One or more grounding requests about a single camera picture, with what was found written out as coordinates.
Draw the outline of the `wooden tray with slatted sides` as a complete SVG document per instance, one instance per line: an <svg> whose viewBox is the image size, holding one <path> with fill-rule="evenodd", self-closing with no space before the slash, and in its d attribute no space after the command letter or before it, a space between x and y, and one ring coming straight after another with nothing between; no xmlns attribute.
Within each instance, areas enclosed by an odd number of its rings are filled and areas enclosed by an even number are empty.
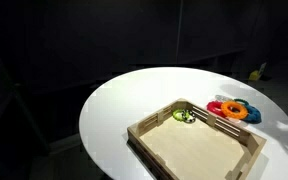
<svg viewBox="0 0 288 180"><path fill-rule="evenodd" d="M246 180L266 139L178 99L127 128L157 180Z"/></svg>

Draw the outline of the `yellow object in background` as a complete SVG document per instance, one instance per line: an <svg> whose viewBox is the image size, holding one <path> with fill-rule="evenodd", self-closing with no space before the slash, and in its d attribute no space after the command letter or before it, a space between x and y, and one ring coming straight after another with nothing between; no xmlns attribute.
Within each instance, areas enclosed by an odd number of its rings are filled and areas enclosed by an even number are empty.
<svg viewBox="0 0 288 180"><path fill-rule="evenodd" d="M250 81L257 81L260 79L260 77L262 76L264 70L265 70L265 67L266 67L266 63L263 63L261 66L260 66L260 69L259 70L254 70L253 72L250 73L249 75L249 80Z"/></svg>

